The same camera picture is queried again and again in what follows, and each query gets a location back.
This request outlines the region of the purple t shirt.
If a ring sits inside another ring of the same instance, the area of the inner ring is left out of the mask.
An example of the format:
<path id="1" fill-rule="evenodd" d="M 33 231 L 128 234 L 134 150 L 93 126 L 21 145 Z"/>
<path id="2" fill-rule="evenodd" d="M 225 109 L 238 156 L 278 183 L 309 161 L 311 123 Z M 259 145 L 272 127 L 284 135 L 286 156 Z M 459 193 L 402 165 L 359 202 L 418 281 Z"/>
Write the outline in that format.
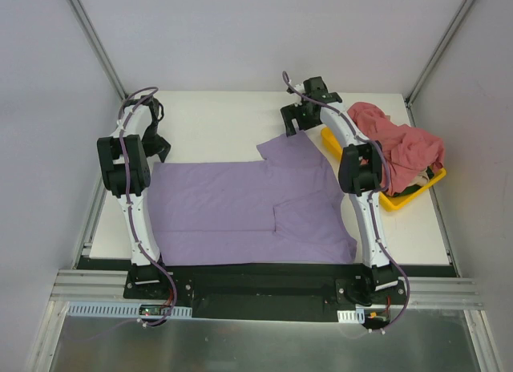
<path id="1" fill-rule="evenodd" d="M 343 192 L 311 139 L 280 135 L 257 149 L 252 162 L 154 166 L 147 202 L 165 264 L 352 263 Z"/>

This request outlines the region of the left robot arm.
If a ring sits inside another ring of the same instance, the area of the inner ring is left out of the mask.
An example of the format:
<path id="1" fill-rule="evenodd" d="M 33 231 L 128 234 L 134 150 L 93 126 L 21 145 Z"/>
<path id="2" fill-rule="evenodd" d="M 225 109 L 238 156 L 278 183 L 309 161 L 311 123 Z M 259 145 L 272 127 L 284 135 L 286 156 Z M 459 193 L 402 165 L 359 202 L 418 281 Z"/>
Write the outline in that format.
<path id="1" fill-rule="evenodd" d="M 127 282 L 141 286 L 153 299 L 164 297 L 170 281 L 151 227 L 147 194 L 151 184 L 148 160 L 164 162 L 171 144 L 158 132 L 164 106 L 153 95 L 123 102 L 116 129 L 96 142 L 103 185 L 121 207 L 131 246 Z"/>

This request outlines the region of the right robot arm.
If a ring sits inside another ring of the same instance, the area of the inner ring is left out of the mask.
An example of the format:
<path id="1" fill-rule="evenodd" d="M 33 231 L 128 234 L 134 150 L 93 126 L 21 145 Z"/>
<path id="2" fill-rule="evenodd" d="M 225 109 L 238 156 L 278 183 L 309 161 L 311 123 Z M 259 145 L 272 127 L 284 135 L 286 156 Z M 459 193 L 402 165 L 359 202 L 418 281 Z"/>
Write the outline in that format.
<path id="1" fill-rule="evenodd" d="M 369 303 L 386 298 L 398 284 L 398 269 L 386 248 L 379 196 L 390 184 L 381 144 L 361 131 L 350 118 L 341 96 L 330 92 L 322 77 L 294 85 L 284 71 L 282 79 L 295 102 L 281 109 L 285 134 L 290 137 L 319 125 L 326 126 L 342 148 L 337 179 L 349 197 L 357 217 L 366 267 L 361 283 L 362 297 Z"/>

